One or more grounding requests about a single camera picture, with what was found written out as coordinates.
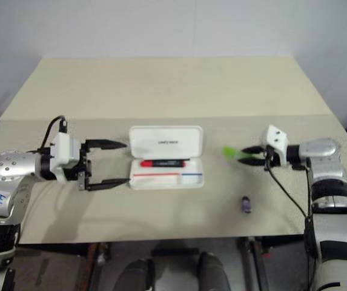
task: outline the red line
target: red line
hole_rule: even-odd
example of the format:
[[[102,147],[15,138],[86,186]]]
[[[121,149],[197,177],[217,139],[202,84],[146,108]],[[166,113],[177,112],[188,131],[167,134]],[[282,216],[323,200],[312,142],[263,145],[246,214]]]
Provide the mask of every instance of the red line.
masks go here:
[[[177,176],[180,175],[180,173],[156,173],[156,174],[134,174],[134,177],[140,177],[140,176]]]

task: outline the white wall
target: white wall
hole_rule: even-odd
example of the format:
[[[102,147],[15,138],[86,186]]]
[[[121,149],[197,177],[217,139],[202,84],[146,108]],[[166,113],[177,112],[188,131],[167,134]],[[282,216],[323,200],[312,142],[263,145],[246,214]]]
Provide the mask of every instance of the white wall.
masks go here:
[[[0,114],[40,57],[293,55],[347,126],[345,0],[0,0]]]

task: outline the beige table surface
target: beige table surface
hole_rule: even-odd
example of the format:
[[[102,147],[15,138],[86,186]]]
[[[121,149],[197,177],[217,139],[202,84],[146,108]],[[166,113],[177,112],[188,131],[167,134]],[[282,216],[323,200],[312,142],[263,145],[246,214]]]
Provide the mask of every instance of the beige table surface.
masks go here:
[[[76,182],[35,185],[25,217],[21,243],[84,243],[139,239],[289,235],[303,232],[296,207],[260,167],[227,161],[224,145],[257,144],[268,124],[288,133],[291,143],[331,136],[342,145],[347,168],[347,135],[332,115],[255,116],[192,119],[71,120],[69,132],[80,138],[109,138],[128,143],[133,125],[200,125],[205,144],[205,186],[186,190],[134,191],[127,185],[98,192],[79,192]],[[47,121],[1,121],[0,152],[38,147]],[[93,177],[126,177],[129,149],[91,153]],[[275,169],[292,196],[306,209],[304,172]],[[241,212],[249,196],[251,214]]]
[[[43,59],[1,120],[331,114],[293,58]]]

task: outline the red marker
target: red marker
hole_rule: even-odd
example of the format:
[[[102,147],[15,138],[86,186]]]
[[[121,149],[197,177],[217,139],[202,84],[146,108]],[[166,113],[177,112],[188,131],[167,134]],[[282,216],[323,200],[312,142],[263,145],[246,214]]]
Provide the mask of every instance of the red marker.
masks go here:
[[[141,162],[141,167],[172,167],[183,168],[185,162],[182,159],[152,159]]]

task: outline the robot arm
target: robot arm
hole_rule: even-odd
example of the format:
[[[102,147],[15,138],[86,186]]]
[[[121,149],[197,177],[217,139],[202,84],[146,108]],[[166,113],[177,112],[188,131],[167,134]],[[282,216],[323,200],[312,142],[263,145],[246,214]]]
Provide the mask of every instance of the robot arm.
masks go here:
[[[308,171],[312,203],[305,219],[305,244],[316,259],[313,290],[347,290],[347,174],[339,145],[329,138],[289,145],[286,135],[272,125],[263,145],[274,151],[281,166],[289,163]]]
[[[67,134],[64,118],[50,147],[44,147],[45,140],[41,148],[35,151],[9,150],[0,153],[0,290],[4,290],[6,285],[12,286],[12,272],[7,266],[14,257],[20,225],[36,182],[56,179],[66,183],[77,180],[79,190],[90,191],[110,189],[128,181],[128,178],[108,179],[90,184],[91,161],[87,159],[91,148],[118,149],[126,147],[125,144],[106,139],[91,139],[81,144]]]

